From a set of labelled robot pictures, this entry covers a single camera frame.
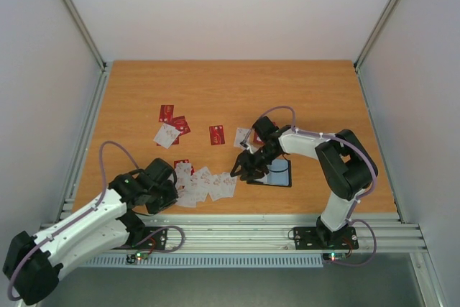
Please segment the black leather card holder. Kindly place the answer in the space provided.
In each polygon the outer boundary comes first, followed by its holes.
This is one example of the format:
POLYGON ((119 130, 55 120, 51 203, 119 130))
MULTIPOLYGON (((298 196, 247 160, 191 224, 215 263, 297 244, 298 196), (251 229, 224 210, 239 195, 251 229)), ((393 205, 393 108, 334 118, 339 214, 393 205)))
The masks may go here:
POLYGON ((267 166, 268 174, 263 178, 247 181, 248 185, 268 185, 272 187, 290 188, 292 186, 291 162, 286 159, 276 159, 267 166))

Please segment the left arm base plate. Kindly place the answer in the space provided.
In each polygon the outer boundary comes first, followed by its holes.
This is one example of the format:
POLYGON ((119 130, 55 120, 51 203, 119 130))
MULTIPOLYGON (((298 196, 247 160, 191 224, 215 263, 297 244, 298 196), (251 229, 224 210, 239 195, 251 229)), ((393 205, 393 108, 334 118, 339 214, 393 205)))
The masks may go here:
POLYGON ((135 250, 164 250, 167 240, 167 230, 159 226, 146 226, 139 236, 130 236, 125 244, 116 249, 135 250))

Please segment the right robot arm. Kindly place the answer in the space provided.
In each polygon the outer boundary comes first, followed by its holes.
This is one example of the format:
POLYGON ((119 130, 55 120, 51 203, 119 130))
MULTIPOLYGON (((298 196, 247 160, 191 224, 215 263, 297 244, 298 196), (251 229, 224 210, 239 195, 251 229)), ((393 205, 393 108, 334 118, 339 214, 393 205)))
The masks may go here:
POLYGON ((370 194, 378 168, 349 129, 335 134, 309 132, 286 125, 276 126, 268 116, 259 118, 253 130, 263 141, 254 149, 244 145, 230 172, 242 181, 257 180, 269 173, 268 166, 281 155, 302 155, 319 162, 331 194, 316 221, 316 238, 323 248, 340 242, 354 208, 370 194))

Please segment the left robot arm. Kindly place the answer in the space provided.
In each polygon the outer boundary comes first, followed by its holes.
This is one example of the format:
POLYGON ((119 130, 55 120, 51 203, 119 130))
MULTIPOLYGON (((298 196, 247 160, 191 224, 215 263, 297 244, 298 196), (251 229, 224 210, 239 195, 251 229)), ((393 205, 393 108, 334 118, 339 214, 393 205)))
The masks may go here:
POLYGON ((111 249, 136 249, 156 236, 133 210, 145 206, 155 215, 178 199, 174 168, 160 158, 145 169, 115 177, 91 202, 35 234, 10 241, 3 273, 11 301, 31 306, 84 262, 111 249))

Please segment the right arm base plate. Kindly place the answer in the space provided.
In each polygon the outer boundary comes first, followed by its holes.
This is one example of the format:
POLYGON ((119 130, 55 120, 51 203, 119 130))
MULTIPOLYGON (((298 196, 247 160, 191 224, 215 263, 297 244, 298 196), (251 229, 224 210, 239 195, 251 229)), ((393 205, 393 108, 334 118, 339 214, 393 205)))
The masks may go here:
POLYGON ((352 226, 333 233, 315 226, 296 226, 289 231, 288 238, 294 241, 296 250, 359 249, 356 229, 352 226))

